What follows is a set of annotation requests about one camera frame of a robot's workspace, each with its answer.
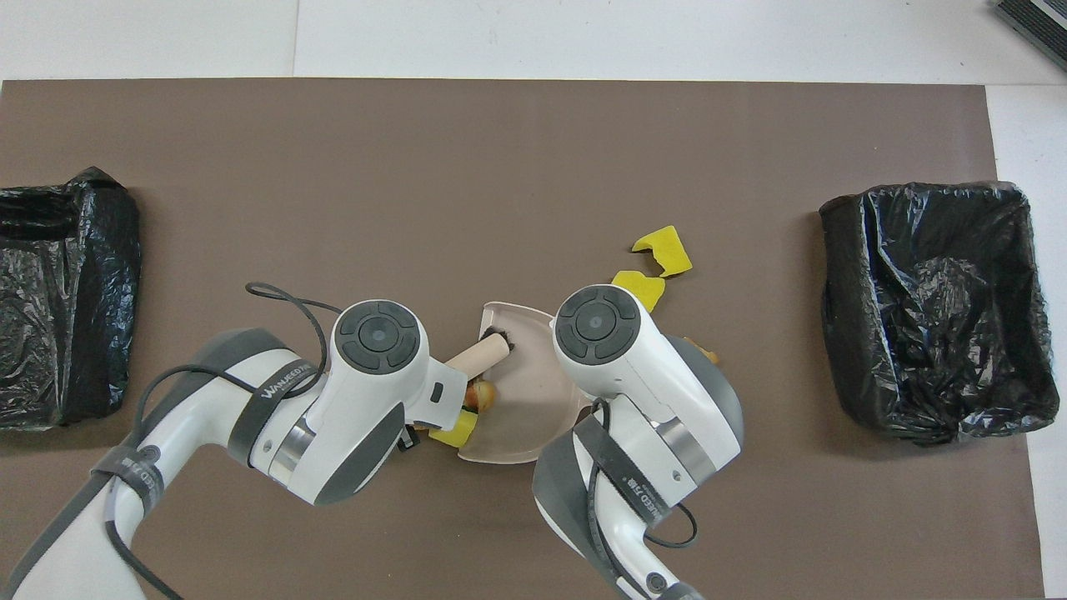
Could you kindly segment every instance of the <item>bin lined with black bag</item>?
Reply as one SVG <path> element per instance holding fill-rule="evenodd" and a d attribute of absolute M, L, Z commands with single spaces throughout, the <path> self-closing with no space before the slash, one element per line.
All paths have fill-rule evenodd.
<path fill-rule="evenodd" d="M 872 188 L 819 209 L 841 406 L 920 445 L 1052 423 L 1030 204 L 1013 184 Z"/>
<path fill-rule="evenodd" d="M 133 199 L 95 168 L 63 185 L 0 189 L 0 428 L 122 406 L 138 226 Z"/>

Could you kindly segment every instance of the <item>yellow sponge piece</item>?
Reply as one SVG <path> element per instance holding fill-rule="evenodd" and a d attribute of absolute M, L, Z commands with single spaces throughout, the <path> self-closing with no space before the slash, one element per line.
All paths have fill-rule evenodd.
<path fill-rule="evenodd" d="M 659 275 L 662 278 L 684 273 L 692 268 L 674 225 L 667 225 L 637 240 L 632 252 L 641 250 L 652 250 L 652 257 L 664 268 Z"/>
<path fill-rule="evenodd" d="M 644 305 L 644 310 L 650 313 L 656 307 L 656 302 L 667 288 L 667 282 L 663 279 L 646 277 L 640 271 L 619 271 L 611 280 L 611 284 L 633 291 Z"/>
<path fill-rule="evenodd" d="M 466 444 L 466 441 L 471 437 L 471 432 L 474 431 L 474 426 L 477 425 L 477 414 L 468 410 L 461 410 L 460 417 L 456 420 L 456 427 L 452 427 L 451 431 L 430 429 L 430 438 L 437 440 L 443 444 L 448 444 L 453 448 L 461 448 L 464 444 Z"/>

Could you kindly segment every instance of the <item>beige cylindrical handle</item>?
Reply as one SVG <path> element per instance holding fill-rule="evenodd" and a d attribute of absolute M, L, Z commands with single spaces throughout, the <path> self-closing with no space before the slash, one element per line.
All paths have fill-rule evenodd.
<path fill-rule="evenodd" d="M 456 354 L 446 366 L 466 374 L 467 381 L 489 370 L 490 367 L 503 361 L 511 353 L 508 341 L 499 333 L 494 333 Z"/>

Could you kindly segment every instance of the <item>white surface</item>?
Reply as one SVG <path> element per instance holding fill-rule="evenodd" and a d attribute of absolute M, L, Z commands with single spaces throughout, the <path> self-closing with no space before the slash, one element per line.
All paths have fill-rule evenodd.
<path fill-rule="evenodd" d="M 297 0 L 0 0 L 0 79 L 292 74 Z"/>
<path fill-rule="evenodd" d="M 989 112 L 1067 357 L 1067 74 L 985 0 L 0 0 L 0 79 L 288 75 L 1060 84 L 991 86 Z M 1065 422 L 1029 436 L 1050 597 L 1067 597 Z"/>
<path fill-rule="evenodd" d="M 1001 179 L 1030 198 L 1041 288 L 1053 327 L 1057 388 L 1067 392 L 1067 86 L 990 86 L 989 122 Z M 1067 417 L 1029 433 L 1045 595 L 1067 597 Z"/>
<path fill-rule="evenodd" d="M 1067 83 L 985 0 L 301 0 L 293 73 Z"/>

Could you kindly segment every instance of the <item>gray velcro strap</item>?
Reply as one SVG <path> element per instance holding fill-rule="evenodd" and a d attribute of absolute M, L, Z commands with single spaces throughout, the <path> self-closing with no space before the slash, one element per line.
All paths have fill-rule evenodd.
<path fill-rule="evenodd" d="M 274 414 L 274 409 L 290 390 L 313 375 L 315 366 L 304 359 L 298 359 L 268 377 L 252 394 L 252 399 L 244 405 L 244 410 L 229 431 L 229 441 L 226 442 L 226 452 L 234 460 L 252 467 L 252 446 Z"/>
<path fill-rule="evenodd" d="M 600 421 L 586 417 L 575 425 L 574 432 L 619 495 L 649 527 L 655 527 L 670 515 L 670 506 Z"/>
<path fill-rule="evenodd" d="M 141 496 L 144 515 L 147 516 L 163 496 L 163 474 L 156 468 L 157 458 L 159 448 L 156 446 L 145 446 L 141 451 L 115 446 L 90 472 L 105 473 L 122 479 Z"/>

